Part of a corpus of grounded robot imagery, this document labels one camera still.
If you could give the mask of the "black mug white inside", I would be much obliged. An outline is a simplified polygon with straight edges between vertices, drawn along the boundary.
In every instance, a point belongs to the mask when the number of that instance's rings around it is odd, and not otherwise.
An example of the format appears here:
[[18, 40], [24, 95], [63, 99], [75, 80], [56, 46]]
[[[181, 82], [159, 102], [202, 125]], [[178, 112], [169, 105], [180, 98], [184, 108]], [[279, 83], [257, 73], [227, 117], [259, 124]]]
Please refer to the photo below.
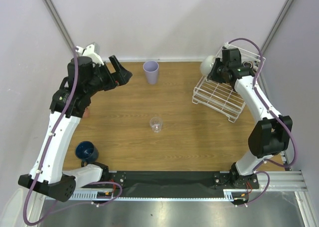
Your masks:
[[254, 63], [252, 61], [244, 61], [243, 62], [243, 66], [253, 69], [254, 68]]

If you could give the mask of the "cream round mug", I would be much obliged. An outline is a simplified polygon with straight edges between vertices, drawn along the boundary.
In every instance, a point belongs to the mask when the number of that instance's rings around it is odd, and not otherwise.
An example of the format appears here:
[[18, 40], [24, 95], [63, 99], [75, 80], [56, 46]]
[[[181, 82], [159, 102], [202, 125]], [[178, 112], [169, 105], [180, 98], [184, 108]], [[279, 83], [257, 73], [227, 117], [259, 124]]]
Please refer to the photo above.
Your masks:
[[210, 55], [202, 61], [200, 64], [200, 72], [203, 76], [207, 76], [211, 72], [215, 59], [216, 57], [214, 55]]

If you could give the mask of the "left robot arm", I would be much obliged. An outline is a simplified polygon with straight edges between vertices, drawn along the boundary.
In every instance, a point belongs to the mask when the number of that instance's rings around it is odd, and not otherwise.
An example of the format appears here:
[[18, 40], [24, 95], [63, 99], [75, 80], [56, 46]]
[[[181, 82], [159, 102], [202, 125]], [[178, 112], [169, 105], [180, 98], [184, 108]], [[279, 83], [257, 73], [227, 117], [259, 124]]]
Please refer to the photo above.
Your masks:
[[70, 199], [74, 191], [91, 183], [105, 187], [110, 180], [108, 166], [87, 161], [86, 166], [63, 171], [63, 163], [73, 133], [81, 121], [91, 97], [99, 91], [109, 91], [125, 85], [132, 77], [112, 55], [115, 72], [104, 62], [88, 56], [73, 58], [67, 65], [68, 75], [53, 94], [49, 125], [39, 156], [28, 174], [21, 175], [18, 184], [60, 202]]

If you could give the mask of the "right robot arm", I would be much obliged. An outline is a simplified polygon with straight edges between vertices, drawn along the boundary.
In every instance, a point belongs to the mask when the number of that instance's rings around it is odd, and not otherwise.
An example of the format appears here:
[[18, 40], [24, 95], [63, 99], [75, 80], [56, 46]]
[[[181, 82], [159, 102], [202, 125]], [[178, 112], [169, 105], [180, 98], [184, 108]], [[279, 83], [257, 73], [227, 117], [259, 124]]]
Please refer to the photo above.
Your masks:
[[223, 47], [207, 78], [230, 84], [243, 98], [255, 120], [248, 138], [249, 151], [233, 163], [229, 173], [228, 183], [241, 188], [264, 162], [287, 149], [293, 122], [290, 116], [283, 116], [272, 106], [258, 86], [253, 69], [244, 65], [238, 48]]

